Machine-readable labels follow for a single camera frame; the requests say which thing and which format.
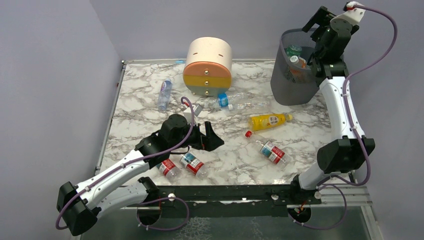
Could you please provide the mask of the clear bottle purple label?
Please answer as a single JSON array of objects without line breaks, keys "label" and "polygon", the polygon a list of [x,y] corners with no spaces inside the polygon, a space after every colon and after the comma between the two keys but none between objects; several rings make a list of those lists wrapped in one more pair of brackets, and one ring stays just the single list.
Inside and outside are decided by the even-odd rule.
[{"label": "clear bottle purple label", "polygon": [[164,112],[167,110],[171,98],[172,88],[173,83],[172,80],[169,78],[161,83],[157,100],[157,108],[159,111]]}]

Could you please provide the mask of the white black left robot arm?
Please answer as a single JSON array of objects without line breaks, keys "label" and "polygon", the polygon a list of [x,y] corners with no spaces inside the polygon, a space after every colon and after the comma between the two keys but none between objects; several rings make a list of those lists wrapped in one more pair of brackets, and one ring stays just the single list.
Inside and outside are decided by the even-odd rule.
[{"label": "white black left robot arm", "polygon": [[113,209],[144,201],[151,190],[144,183],[119,189],[131,178],[149,171],[168,159],[170,153],[179,148],[214,151],[224,145],[209,121],[204,123],[206,133],[200,125],[189,123],[180,114],[172,114],[161,128],[143,138],[123,159],[102,173],[78,184],[64,183],[58,191],[56,208],[61,220],[72,236],[78,236],[92,228],[98,219]]}]

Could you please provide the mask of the clear bottle white blue cap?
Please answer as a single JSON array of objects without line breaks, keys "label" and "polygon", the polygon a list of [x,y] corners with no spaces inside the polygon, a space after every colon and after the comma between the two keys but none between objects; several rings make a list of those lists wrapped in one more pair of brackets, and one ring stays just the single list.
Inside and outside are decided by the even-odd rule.
[{"label": "clear bottle white blue cap", "polygon": [[271,102],[266,98],[243,98],[229,103],[227,109],[230,112],[257,110],[269,106]]}]

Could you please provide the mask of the orange drink bottle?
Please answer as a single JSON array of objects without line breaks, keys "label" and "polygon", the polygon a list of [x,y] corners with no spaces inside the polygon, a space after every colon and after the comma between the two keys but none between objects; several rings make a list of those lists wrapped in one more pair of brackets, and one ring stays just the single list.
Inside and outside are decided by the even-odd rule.
[{"label": "orange drink bottle", "polygon": [[291,65],[288,67],[288,79],[293,83],[307,83],[309,67],[306,60],[300,56],[292,56],[289,62]]}]

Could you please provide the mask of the cream pastel drawer cabinet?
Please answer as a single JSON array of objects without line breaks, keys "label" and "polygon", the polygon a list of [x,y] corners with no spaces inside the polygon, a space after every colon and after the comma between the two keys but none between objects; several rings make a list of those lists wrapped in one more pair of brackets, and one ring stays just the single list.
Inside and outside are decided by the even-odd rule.
[{"label": "cream pastel drawer cabinet", "polygon": [[232,85],[232,49],[217,37],[199,37],[188,48],[182,77],[195,95],[217,96]]}]

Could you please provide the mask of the grey mesh waste bin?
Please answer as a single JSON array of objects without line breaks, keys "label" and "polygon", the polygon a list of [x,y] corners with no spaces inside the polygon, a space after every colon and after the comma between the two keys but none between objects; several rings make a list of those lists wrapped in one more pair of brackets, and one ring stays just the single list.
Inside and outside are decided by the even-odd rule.
[{"label": "grey mesh waste bin", "polygon": [[306,104],[319,90],[317,78],[306,65],[315,51],[316,43],[311,39],[314,30],[290,29],[280,37],[270,86],[274,99],[283,106]]}]

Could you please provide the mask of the red cap bottle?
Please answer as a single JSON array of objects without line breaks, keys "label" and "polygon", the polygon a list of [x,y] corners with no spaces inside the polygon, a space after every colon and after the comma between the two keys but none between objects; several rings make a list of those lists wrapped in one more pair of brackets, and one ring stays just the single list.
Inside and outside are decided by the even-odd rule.
[{"label": "red cap bottle", "polygon": [[156,165],[156,168],[170,182],[175,182],[181,175],[180,169],[169,158]]},{"label": "red cap bottle", "polygon": [[275,145],[269,138],[255,134],[250,130],[245,133],[245,137],[254,146],[256,152],[272,162],[274,165],[288,165],[289,162],[286,153]]},{"label": "red cap bottle", "polygon": [[190,152],[182,154],[179,163],[201,180],[208,175],[207,166]]}]

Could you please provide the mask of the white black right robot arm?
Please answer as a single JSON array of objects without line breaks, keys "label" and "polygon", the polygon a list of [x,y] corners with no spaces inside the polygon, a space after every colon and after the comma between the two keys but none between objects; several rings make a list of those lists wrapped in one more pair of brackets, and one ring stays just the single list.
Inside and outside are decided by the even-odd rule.
[{"label": "white black right robot arm", "polygon": [[367,173],[358,185],[365,185],[371,176],[369,156],[376,145],[374,139],[366,137],[358,122],[350,95],[350,75],[342,59],[352,35],[359,29],[365,7],[351,1],[343,11],[335,15],[321,6],[301,29],[306,33],[318,25],[310,36],[315,50],[307,65],[324,96],[333,140],[318,150],[315,164],[293,178],[290,187],[295,193],[311,194],[330,178],[339,178],[340,174],[362,165],[366,165]]}]

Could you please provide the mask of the green tinted bottle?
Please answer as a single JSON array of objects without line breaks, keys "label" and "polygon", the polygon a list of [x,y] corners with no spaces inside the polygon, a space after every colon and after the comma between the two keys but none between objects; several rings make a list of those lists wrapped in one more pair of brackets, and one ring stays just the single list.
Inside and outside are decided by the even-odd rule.
[{"label": "green tinted bottle", "polygon": [[300,57],[303,51],[303,48],[301,46],[298,45],[288,45],[285,49],[284,49],[286,55],[290,58],[292,56],[298,56]]}]

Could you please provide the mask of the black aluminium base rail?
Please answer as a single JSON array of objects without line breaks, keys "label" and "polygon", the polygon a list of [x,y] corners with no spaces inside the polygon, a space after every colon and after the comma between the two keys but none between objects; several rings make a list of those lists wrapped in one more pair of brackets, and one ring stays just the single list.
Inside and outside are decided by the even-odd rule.
[{"label": "black aluminium base rail", "polygon": [[311,208],[369,206],[365,186],[335,184],[320,190],[301,190],[295,184],[271,185],[155,185],[143,177],[129,186],[89,201],[87,208],[100,219],[125,207],[137,207],[145,216],[180,218],[186,211],[200,218],[308,216]]}]

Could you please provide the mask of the yellow juice bottle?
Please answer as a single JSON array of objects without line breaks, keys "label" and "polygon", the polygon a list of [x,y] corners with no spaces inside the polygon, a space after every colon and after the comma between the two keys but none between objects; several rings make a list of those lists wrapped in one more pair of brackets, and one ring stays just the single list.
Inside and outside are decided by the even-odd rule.
[{"label": "yellow juice bottle", "polygon": [[249,117],[247,124],[250,131],[256,132],[278,127],[292,120],[291,114],[263,114]]}]

